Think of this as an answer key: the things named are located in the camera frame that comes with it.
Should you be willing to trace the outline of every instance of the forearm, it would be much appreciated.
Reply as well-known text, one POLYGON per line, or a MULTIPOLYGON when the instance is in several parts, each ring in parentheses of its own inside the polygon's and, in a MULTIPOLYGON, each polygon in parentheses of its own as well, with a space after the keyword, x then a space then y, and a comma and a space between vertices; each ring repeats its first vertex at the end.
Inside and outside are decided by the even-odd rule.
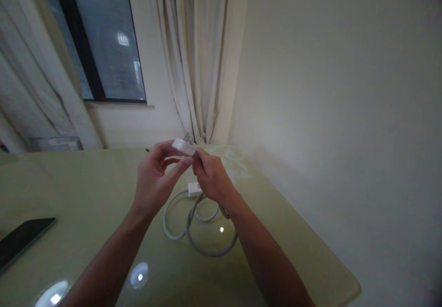
POLYGON ((66 306, 114 306, 153 216, 130 211, 61 301, 66 306))
POLYGON ((290 260, 241 196, 228 212, 258 287, 270 306, 314 306, 290 260))

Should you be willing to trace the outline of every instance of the wall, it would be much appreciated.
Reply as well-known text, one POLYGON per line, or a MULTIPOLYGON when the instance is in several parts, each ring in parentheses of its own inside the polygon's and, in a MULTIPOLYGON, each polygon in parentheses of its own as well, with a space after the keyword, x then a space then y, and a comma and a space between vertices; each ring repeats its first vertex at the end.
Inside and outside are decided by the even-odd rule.
POLYGON ((442 0, 249 0, 231 137, 358 278, 428 306, 442 255, 442 0))
MULTIPOLYGON (((147 103, 88 107, 98 133, 107 148, 145 147, 185 134, 174 102, 164 61, 161 36, 155 24, 150 0, 130 0, 134 18, 147 103)), ((247 0, 229 0, 230 17, 226 33, 227 54, 222 82, 221 107, 214 131, 215 142, 227 142, 235 96, 247 0)))

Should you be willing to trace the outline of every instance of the gray cable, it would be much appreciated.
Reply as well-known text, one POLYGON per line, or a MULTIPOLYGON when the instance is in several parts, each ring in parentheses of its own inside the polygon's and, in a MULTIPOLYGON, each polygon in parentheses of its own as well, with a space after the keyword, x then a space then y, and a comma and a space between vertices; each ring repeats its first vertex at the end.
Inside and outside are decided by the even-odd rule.
POLYGON ((225 218, 230 219, 230 216, 228 215, 228 213, 227 213, 227 212, 225 211, 225 209, 224 209, 222 206, 220 206, 219 204, 216 206, 216 211, 215 211, 215 213, 214 213, 211 217, 209 217, 209 218, 207 218, 207 219, 202 219, 201 217, 199 217, 198 214, 197 214, 197 206, 198 206, 198 204, 199 204, 204 198, 206 198, 206 195, 205 195, 204 193, 201 193, 201 194, 198 196, 198 198, 196 199, 196 201, 195 201, 195 203, 194 203, 192 209, 190 209, 189 215, 187 216, 187 220, 186 220, 186 229, 185 229, 185 231, 184 231, 182 234, 180 234, 179 236, 172 236, 172 235, 170 234, 170 232, 168 231, 167 226, 166 226, 166 213, 167 213, 167 210, 169 209, 169 206, 170 206, 170 204, 172 203, 172 201, 174 201, 179 195, 181 195, 181 194, 183 194, 183 193, 186 193, 186 192, 187 192, 187 190, 186 190, 186 191, 183 191, 183 192, 181 192, 181 193, 178 193, 178 194, 177 194, 176 196, 174 196, 174 197, 169 201, 169 203, 167 204, 166 209, 164 210, 164 214, 163 214, 163 229, 164 229, 164 232, 165 232, 166 235, 167 235, 170 239, 172 239, 172 240, 180 240, 181 238, 184 237, 184 235, 187 234, 187 237, 189 238, 190 245, 192 245, 192 247, 193 247, 193 248, 194 248, 199 254, 202 254, 202 255, 204 255, 204 256, 210 256, 210 257, 223 256, 224 254, 226 254, 228 251, 230 251, 230 250, 234 247, 234 245, 235 245, 235 243, 236 243, 236 239, 238 238, 238 235, 236 234, 236 231, 235 231, 235 234, 234 234, 233 239, 232 239, 232 241, 230 242, 230 244, 229 244, 225 249, 223 249, 221 252, 208 252, 208 251, 204 251, 204 250, 200 249, 200 248, 194 243, 194 241, 193 241, 193 239, 192 239, 192 237, 191 237, 191 235, 190 235, 190 230, 189 230, 189 228, 190 228, 190 224, 192 223, 192 219, 193 219, 194 216, 195 216, 198 220, 200 220, 200 221, 202 221, 202 222, 209 222, 210 220, 212 220, 212 219, 216 216, 216 214, 218 213, 218 210, 220 210, 221 213, 222 213, 222 215, 223 215, 225 218))
POLYGON ((181 238, 184 237, 184 235, 186 234, 186 231, 184 230, 182 234, 178 235, 178 236, 172 236, 169 232, 169 230, 167 229, 167 225, 166 225, 166 214, 167 214, 167 210, 169 209, 170 204, 172 203, 172 201, 174 201, 179 195, 183 194, 183 193, 187 193, 186 191, 183 191, 181 193, 178 193, 176 196, 174 196, 172 199, 170 199, 169 203, 166 206, 166 209, 164 210, 164 214, 163 214, 163 229, 164 229, 164 233, 166 234, 167 237, 169 237, 169 239, 172 240, 180 240, 181 238))

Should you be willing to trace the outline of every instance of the window sill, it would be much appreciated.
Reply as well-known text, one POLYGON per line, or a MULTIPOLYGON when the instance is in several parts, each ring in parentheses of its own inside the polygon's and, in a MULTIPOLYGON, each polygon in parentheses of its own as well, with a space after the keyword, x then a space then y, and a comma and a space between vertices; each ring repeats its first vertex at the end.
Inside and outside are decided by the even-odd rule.
POLYGON ((130 102, 94 102, 84 101, 86 108, 125 108, 125 109, 148 109, 153 110, 151 104, 130 103, 130 102))

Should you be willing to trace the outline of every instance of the window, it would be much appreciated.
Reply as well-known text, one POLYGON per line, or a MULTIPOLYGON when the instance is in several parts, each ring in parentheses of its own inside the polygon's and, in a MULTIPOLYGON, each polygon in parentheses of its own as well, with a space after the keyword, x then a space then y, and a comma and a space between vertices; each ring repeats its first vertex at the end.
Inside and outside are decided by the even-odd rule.
POLYGON ((146 103, 129 0, 48 0, 85 101, 146 103))

